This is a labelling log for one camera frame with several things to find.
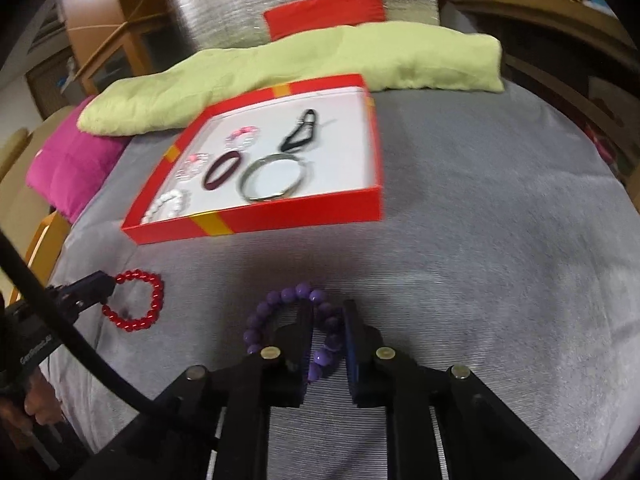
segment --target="wooden chair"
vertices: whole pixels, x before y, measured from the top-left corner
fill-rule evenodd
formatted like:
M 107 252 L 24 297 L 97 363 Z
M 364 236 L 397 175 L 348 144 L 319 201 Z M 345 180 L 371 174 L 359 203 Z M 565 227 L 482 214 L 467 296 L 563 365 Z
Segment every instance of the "wooden chair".
M 53 212 L 46 216 L 33 235 L 27 253 L 24 257 L 31 271 L 42 285 L 49 283 L 51 273 L 56 266 L 58 256 L 62 250 L 71 225 L 62 216 Z M 20 299 L 20 292 L 14 287 L 8 304 Z

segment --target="purple beaded bracelet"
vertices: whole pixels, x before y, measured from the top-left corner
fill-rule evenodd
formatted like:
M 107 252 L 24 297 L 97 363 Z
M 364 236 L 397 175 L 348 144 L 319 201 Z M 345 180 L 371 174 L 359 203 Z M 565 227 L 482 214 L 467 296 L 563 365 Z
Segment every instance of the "purple beaded bracelet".
M 309 363 L 307 378 L 310 383 L 322 377 L 322 368 L 330 366 L 342 349 L 342 310 L 326 301 L 326 293 L 320 288 L 311 289 L 308 283 L 299 283 L 295 288 L 284 288 L 281 292 L 272 290 L 267 294 L 266 301 L 262 301 L 246 321 L 247 330 L 243 339 L 247 346 L 246 352 L 254 354 L 262 350 L 262 329 L 269 317 L 282 304 L 292 304 L 296 300 L 310 300 L 316 306 L 316 326 L 327 332 L 324 345 L 316 350 Z

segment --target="finger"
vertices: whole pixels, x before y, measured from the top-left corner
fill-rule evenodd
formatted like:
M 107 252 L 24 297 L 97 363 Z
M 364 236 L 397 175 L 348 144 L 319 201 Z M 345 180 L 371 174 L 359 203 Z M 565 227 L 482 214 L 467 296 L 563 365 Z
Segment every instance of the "finger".
M 9 399 L 0 398 L 0 417 L 21 431 L 31 431 L 33 429 L 33 424 L 29 417 L 14 406 Z
M 24 399 L 25 412 L 29 415 L 35 415 L 41 410 L 60 408 L 53 386 L 47 382 L 41 373 L 33 374 L 29 378 L 29 382 L 31 387 Z
M 47 424 L 56 424 L 57 422 L 61 422 L 63 420 L 62 410 L 60 406 L 57 409 L 50 410 L 41 410 L 36 412 L 36 421 L 41 426 L 45 426 Z

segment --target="pink cushion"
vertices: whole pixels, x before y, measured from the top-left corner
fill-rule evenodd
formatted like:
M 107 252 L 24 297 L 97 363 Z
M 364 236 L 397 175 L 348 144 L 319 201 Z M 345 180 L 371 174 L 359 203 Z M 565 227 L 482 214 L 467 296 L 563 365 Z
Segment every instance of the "pink cushion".
M 85 99 L 60 123 L 27 172 L 27 186 L 71 223 L 102 187 L 130 140 L 96 137 L 78 130 L 78 117 L 93 98 Z

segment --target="metal bangle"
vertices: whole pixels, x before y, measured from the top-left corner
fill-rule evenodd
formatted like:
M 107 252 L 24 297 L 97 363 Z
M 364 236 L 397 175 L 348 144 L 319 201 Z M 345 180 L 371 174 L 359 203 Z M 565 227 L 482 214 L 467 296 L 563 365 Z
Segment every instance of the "metal bangle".
M 252 174 L 258 171 L 260 168 L 266 166 L 267 164 L 271 164 L 276 160 L 293 160 L 294 162 L 297 162 L 298 166 L 300 167 L 300 176 L 296 179 L 296 181 L 293 184 L 291 184 L 291 186 L 287 187 L 287 189 L 284 189 L 279 193 L 269 195 L 269 196 L 248 196 L 244 188 L 246 186 L 247 181 L 249 180 L 249 177 L 252 176 Z M 306 176 L 306 165 L 302 160 L 297 158 L 295 155 L 291 155 L 290 153 L 273 153 L 273 155 L 267 155 L 267 156 L 264 156 L 263 158 L 259 158 L 255 162 L 252 162 L 242 172 L 242 175 L 240 176 L 240 179 L 238 181 L 238 192 L 240 193 L 242 198 L 244 198 L 247 202 L 268 202 L 269 200 L 287 198 L 293 195 L 298 190 L 298 188 L 300 187 L 300 184 L 302 184 L 303 180 L 305 179 L 305 176 Z

